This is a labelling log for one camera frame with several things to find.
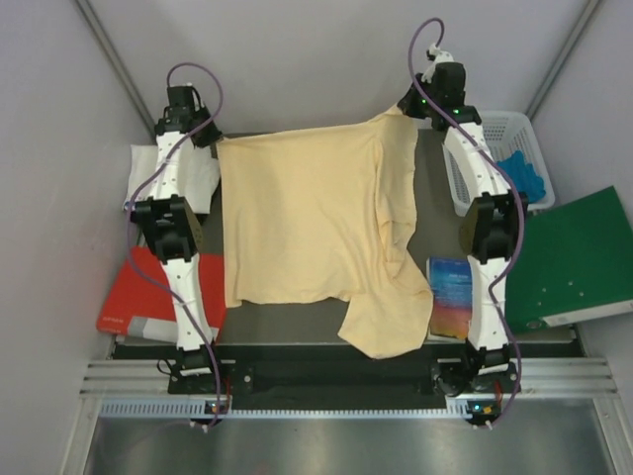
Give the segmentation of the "yellow t shirt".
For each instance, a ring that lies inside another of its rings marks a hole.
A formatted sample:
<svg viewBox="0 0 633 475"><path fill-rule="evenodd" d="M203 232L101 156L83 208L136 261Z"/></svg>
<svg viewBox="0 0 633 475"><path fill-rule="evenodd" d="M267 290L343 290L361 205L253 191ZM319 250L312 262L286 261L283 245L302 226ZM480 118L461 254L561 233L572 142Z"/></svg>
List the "yellow t shirt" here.
<svg viewBox="0 0 633 475"><path fill-rule="evenodd" d="M408 245L418 129L391 108L358 124L227 139L225 302L347 305L339 336L374 359L424 343L433 308Z"/></svg>

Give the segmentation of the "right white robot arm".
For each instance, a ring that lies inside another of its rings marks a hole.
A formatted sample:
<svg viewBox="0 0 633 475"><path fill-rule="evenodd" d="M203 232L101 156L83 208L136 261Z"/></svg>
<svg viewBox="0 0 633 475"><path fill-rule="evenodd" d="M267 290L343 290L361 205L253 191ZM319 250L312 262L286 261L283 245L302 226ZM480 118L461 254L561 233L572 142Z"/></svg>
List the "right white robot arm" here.
<svg viewBox="0 0 633 475"><path fill-rule="evenodd" d="M445 135L443 146L460 170L470 197L459 241L473 282L472 319L461 376L471 390L487 390L501 376L516 380L521 364L511 359L516 340L504 316L505 281L524 240L527 198L494 163L478 110L465 102L466 70L451 53L432 45L430 61L398 106L428 119Z"/></svg>

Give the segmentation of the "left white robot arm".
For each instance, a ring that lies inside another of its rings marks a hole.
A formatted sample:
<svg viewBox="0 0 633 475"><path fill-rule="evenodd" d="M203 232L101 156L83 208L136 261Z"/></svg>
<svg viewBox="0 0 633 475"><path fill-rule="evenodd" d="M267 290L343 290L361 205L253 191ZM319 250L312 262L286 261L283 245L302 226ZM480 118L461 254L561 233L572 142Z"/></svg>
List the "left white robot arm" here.
<svg viewBox="0 0 633 475"><path fill-rule="evenodd" d="M193 152L221 134L193 85L169 85L167 99L154 127L155 168L133 193L129 213L166 277L160 283L143 276L172 301L178 351L172 377L190 378L210 393L222 386L225 371L213 353L214 331L207 322L199 276L203 232L185 196L185 185Z"/></svg>

